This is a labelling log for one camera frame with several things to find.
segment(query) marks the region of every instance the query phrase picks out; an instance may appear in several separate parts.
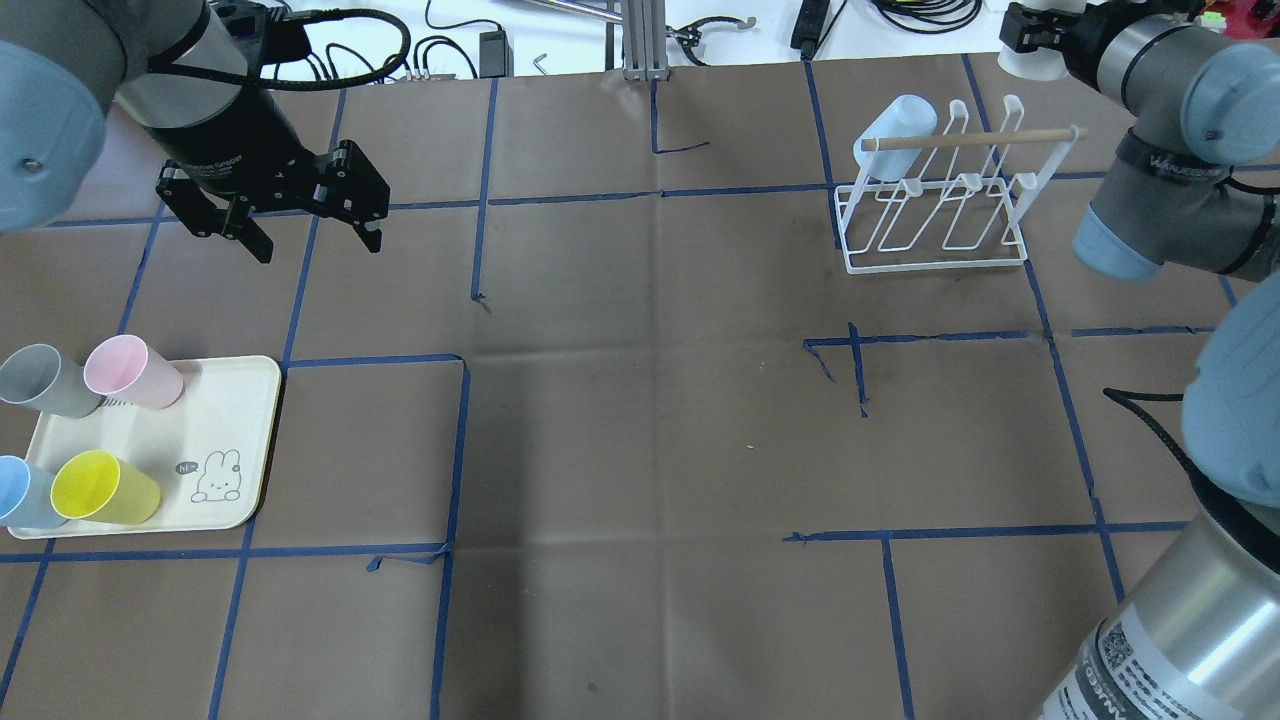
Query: wooden handle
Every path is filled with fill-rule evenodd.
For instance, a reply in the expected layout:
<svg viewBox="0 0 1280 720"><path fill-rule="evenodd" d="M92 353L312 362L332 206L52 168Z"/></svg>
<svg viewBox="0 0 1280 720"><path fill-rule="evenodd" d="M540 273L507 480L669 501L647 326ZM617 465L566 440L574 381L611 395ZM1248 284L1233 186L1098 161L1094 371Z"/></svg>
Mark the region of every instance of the wooden handle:
<svg viewBox="0 0 1280 720"><path fill-rule="evenodd" d="M1084 140L1089 131L1071 126L1053 129L1023 129L1016 132L973 132L955 135L925 135L919 137L868 137L864 151L874 150L929 150L933 147L970 147L974 145L1021 145L1024 142L1062 142Z"/></svg>

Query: black connector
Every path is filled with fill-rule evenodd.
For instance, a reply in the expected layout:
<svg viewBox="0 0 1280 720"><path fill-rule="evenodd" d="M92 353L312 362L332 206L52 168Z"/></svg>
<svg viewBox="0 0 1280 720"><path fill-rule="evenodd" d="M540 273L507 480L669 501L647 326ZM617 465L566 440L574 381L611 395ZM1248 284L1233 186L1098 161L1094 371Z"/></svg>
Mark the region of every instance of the black connector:
<svg viewBox="0 0 1280 720"><path fill-rule="evenodd" d="M480 33L480 77L511 77L515 65L507 31L494 29Z"/></svg>
<svg viewBox="0 0 1280 720"><path fill-rule="evenodd" d="M818 54L822 28L827 24L827 10L829 9L831 0L804 0L801 3L796 27L791 31L791 49L800 51L801 60L813 60L813 56Z"/></svg>

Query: gray cup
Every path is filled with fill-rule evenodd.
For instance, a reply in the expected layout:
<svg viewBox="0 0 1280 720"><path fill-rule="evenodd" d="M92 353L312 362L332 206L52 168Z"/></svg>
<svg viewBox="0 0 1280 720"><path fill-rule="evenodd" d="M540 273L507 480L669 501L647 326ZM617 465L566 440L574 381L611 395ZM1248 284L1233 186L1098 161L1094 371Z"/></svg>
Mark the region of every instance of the gray cup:
<svg viewBox="0 0 1280 720"><path fill-rule="evenodd" d="M51 345L28 345L0 365L0 400L40 413L83 418L102 396L84 387L84 369Z"/></svg>

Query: blue cup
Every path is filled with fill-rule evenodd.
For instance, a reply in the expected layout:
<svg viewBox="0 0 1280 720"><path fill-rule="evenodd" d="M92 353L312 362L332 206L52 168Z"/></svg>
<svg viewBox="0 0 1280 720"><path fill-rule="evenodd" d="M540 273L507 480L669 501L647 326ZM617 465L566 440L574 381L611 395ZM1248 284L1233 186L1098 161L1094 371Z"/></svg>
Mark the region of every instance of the blue cup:
<svg viewBox="0 0 1280 720"><path fill-rule="evenodd" d="M0 455L0 525L56 528L67 521L49 498L54 475L22 457Z"/></svg>

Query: white tray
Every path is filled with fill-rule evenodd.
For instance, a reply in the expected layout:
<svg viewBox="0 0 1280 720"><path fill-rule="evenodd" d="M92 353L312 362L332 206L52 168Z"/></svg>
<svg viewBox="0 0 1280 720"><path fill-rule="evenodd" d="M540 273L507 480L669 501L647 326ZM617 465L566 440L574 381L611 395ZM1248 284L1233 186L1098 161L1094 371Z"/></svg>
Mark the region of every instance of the white tray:
<svg viewBox="0 0 1280 720"><path fill-rule="evenodd" d="M141 525L68 520L9 528L15 538L221 530L250 519L262 492L280 395L280 366L261 355L174 360L186 387L164 410L106 401L87 418L42 413L27 461L50 473L86 450L106 450L160 484L160 509Z"/></svg>

